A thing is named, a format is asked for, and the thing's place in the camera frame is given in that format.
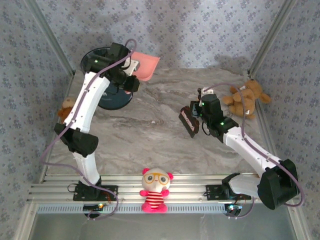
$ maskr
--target brown teddy bear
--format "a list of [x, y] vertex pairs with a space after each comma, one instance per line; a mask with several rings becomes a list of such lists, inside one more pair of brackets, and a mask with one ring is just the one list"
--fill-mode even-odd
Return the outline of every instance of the brown teddy bear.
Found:
[[63, 124], [70, 114], [72, 108], [76, 104], [76, 100], [72, 97], [67, 97], [63, 103], [62, 108], [58, 111], [58, 116], [60, 117], [60, 123]]
[[[250, 79], [244, 83], [243, 86], [238, 87], [244, 98], [244, 109], [245, 117], [248, 119], [254, 119], [254, 111], [256, 108], [256, 99], [260, 99], [264, 104], [271, 102], [270, 96], [264, 93], [261, 85], [254, 79]], [[230, 87], [232, 96], [224, 96], [222, 101], [224, 104], [229, 105], [229, 110], [232, 114], [243, 117], [244, 109], [241, 102], [241, 96], [239, 92], [234, 88]]]

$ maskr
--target pink stuffed toy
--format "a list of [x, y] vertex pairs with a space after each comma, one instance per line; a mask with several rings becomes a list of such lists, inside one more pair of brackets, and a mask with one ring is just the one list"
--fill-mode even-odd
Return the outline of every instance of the pink stuffed toy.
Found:
[[166, 213], [168, 208], [165, 205], [164, 197], [167, 197], [170, 193], [168, 189], [174, 176], [160, 168], [145, 168], [142, 174], [142, 186], [145, 190], [141, 190], [140, 195], [146, 197], [142, 205], [142, 211], [149, 214]]

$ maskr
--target blue floral wallpaper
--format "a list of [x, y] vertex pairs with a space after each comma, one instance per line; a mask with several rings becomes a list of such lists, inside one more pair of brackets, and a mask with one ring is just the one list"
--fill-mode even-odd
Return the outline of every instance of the blue floral wallpaper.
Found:
[[12, 240], [70, 77], [23, 1], [0, 9], [0, 240]]
[[320, 2], [300, 0], [256, 74], [273, 103], [265, 112], [283, 159], [296, 162], [304, 212], [320, 239]]
[[242, 73], [284, 0], [36, 0], [74, 69], [89, 50], [135, 38], [159, 68]]

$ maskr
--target red striped shirt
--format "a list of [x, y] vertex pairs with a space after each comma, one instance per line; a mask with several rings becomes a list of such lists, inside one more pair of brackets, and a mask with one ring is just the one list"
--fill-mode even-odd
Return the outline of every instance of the red striped shirt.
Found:
[[151, 205], [152, 209], [156, 209], [164, 203], [164, 197], [160, 192], [150, 191], [145, 201]]

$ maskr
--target gray marble tabletop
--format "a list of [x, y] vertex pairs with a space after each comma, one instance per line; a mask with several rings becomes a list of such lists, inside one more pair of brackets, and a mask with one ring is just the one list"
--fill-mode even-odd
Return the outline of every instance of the gray marble tabletop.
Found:
[[[77, 71], [69, 96], [77, 97], [84, 76]], [[192, 139], [180, 122], [180, 109], [196, 100], [197, 89], [217, 83], [244, 82], [241, 75], [219, 68], [157, 69], [143, 82], [126, 107], [108, 111], [97, 107], [90, 133], [99, 138], [95, 151], [98, 171], [108, 174], [141, 174], [143, 168], [159, 167], [174, 174], [254, 173], [235, 151], [202, 130]], [[228, 86], [214, 89], [218, 98], [229, 95]], [[221, 104], [225, 115], [228, 107]], [[239, 124], [242, 119], [231, 116]], [[245, 132], [264, 147], [257, 120], [246, 120]], [[77, 166], [73, 155], [57, 142], [49, 156], [51, 163]], [[75, 174], [72, 169], [52, 166], [48, 175]]]

